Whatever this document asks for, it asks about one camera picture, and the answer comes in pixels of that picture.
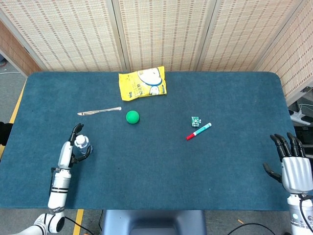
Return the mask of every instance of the yellow snack bag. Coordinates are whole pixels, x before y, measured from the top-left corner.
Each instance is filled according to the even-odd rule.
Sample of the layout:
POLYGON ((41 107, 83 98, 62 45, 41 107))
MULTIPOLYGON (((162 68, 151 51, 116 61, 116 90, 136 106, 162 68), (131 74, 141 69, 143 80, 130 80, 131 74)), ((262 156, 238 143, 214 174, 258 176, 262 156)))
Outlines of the yellow snack bag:
POLYGON ((166 94, 164 66, 118 74, 122 100, 130 101, 139 97, 166 94))

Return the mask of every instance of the table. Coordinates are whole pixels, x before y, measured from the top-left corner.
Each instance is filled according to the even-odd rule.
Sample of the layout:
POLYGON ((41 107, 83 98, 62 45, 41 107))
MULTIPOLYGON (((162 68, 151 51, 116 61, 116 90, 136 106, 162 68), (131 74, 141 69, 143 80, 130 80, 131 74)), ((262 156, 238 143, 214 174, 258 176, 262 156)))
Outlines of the table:
POLYGON ((46 208, 50 168, 77 123, 93 145, 68 209, 287 210, 270 134, 294 133, 270 72, 167 72, 167 95, 121 100, 116 72, 31 75, 0 163, 1 208, 46 208), (121 106, 122 111, 76 113, 121 106), (129 110, 140 122, 128 124, 129 110), (190 141, 191 116, 212 127, 190 141))

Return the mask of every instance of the marker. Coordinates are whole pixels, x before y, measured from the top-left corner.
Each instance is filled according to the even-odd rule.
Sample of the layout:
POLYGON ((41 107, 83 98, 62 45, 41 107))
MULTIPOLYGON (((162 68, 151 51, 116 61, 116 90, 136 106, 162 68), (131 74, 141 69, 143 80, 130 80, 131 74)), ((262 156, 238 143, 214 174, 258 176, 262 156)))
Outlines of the marker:
POLYGON ((186 140, 192 139, 193 137, 195 137, 196 135, 200 134, 202 131, 205 131, 206 129, 210 128, 211 126, 212 126, 212 124, 209 122, 205 126, 201 127, 199 130, 197 130, 194 133, 192 133, 191 135, 187 136, 186 140))

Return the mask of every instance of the yellow floor tape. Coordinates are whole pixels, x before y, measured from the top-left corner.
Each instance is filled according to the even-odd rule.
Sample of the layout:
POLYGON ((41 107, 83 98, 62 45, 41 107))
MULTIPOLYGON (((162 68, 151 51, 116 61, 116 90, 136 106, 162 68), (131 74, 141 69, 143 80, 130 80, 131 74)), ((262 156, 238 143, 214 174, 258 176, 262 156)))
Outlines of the yellow floor tape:
POLYGON ((19 110, 19 107, 20 107, 20 103, 21 103, 21 100, 22 100, 22 96, 23 96, 23 93, 24 93, 25 84, 26 84, 26 81, 25 81, 24 86, 22 88, 22 91, 21 91, 20 97, 18 99, 18 102, 15 105, 13 114, 12 114, 11 119, 9 121, 10 123, 14 123, 14 121, 15 121, 16 114, 18 113, 18 110, 19 110))
POLYGON ((2 145, 0 144, 0 160, 1 160, 1 157, 2 157, 3 151, 4 151, 4 146, 2 146, 2 145))
MULTIPOLYGON (((83 221, 83 215, 84 215, 84 210, 78 209, 75 222, 81 225, 83 221)), ((79 235, 79 233, 80 233, 80 227, 75 224, 73 235, 79 235)))

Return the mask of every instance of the knife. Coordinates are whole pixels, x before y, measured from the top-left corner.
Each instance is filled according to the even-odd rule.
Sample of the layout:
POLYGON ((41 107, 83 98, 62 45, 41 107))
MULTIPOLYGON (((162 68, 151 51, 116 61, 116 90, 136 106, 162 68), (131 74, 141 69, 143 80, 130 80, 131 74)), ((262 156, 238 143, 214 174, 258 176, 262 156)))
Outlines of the knife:
POLYGON ((121 110, 121 109, 122 109, 122 107, 115 107, 115 108, 111 108, 111 109, 101 109, 101 110, 92 110, 92 111, 80 112, 77 114, 80 116, 85 116, 85 115, 92 115, 92 114, 97 114, 97 113, 101 113, 101 112, 115 111, 115 110, 121 110))

